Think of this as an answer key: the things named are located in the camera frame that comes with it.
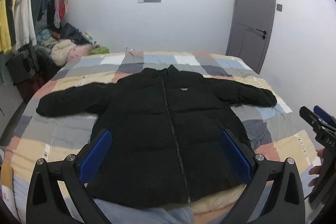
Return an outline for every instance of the jacket zipper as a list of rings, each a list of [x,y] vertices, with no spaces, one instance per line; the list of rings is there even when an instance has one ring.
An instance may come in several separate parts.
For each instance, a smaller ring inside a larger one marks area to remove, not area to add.
[[[175,146],[176,146],[176,150],[177,150],[178,160],[180,162],[180,168],[181,168],[181,171],[182,171],[185,190],[186,190],[187,195],[188,195],[188,203],[190,203],[191,199],[190,199],[189,189],[188,189],[188,185],[187,185],[187,179],[185,178],[185,172],[184,172],[183,163],[182,163],[182,159],[181,159],[181,155],[180,155],[179,143],[177,142],[177,139],[176,139],[176,136],[175,136],[173,121],[172,121],[171,116],[169,114],[169,108],[168,108],[167,97],[166,97],[166,89],[165,89],[165,86],[164,86],[164,83],[163,83],[163,78],[161,78],[161,83],[162,83],[162,88],[163,88],[163,96],[165,98],[166,110],[167,110],[167,113],[168,113],[168,116],[169,116],[170,127],[171,127],[171,131],[173,133],[174,140],[175,140]]]

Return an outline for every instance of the floor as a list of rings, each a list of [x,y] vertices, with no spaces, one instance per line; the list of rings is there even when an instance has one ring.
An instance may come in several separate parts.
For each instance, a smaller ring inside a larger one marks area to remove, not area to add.
[[[5,130],[3,131],[1,138],[0,138],[0,146],[7,146],[9,145],[9,142],[11,141],[11,138],[14,135],[14,129],[18,125],[21,116],[26,109],[26,103],[22,103],[16,112],[14,113],[13,117],[10,119],[8,125],[6,126]]]

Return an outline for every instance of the yellow hanging garment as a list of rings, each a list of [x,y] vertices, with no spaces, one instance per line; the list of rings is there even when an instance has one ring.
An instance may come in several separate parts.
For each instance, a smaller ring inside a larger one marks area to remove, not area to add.
[[[0,0],[0,52],[6,54],[11,50],[12,46],[7,21],[6,0]]]

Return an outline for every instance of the red garment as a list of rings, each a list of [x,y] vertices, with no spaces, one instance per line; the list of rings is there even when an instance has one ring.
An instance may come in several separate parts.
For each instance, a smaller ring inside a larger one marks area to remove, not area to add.
[[[64,0],[59,0],[59,18],[63,20],[64,15],[65,15]]]

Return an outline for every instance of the door frame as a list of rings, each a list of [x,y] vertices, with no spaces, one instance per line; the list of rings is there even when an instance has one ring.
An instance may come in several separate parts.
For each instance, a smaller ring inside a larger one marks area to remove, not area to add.
[[[236,11],[236,5],[235,5],[235,3],[236,3],[236,0],[234,1],[234,4],[233,4],[233,14],[232,14],[230,36],[229,36],[229,41],[228,41],[228,44],[227,44],[225,55],[227,55],[228,50],[230,48],[230,44],[231,44],[231,34],[232,34],[232,28],[233,28],[233,23],[234,23],[234,15],[235,15],[235,11]],[[262,51],[261,59],[260,59],[260,62],[259,62],[259,65],[258,65],[258,68],[257,68],[257,71],[256,71],[257,74],[260,74],[261,68],[262,68],[262,66],[264,64],[264,61],[265,61],[266,52],[267,52],[267,49],[268,49],[269,40],[271,38],[272,29],[273,29],[273,22],[274,22],[274,16],[275,16],[276,3],[277,3],[277,0],[274,0],[273,16],[272,16],[272,19],[270,21],[270,25],[269,25],[268,32],[267,32],[269,35],[267,36],[266,41],[265,41],[265,47],[264,47],[264,50]]]

